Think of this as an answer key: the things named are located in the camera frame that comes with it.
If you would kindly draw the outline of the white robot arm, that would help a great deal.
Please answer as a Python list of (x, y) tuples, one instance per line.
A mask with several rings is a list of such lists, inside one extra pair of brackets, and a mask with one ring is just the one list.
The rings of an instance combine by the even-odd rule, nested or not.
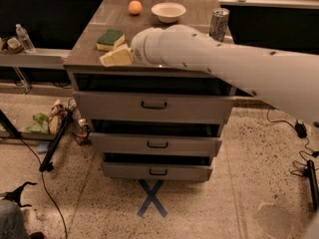
[(220, 43), (185, 25), (148, 28), (100, 58), (211, 74), (310, 124), (319, 122), (319, 56)]

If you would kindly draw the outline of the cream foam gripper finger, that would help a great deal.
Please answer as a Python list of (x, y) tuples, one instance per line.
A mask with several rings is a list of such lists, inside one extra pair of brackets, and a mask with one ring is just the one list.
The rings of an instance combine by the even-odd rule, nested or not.
[(127, 44), (123, 44), (100, 57), (100, 62), (105, 67), (131, 65), (133, 61), (132, 51)]

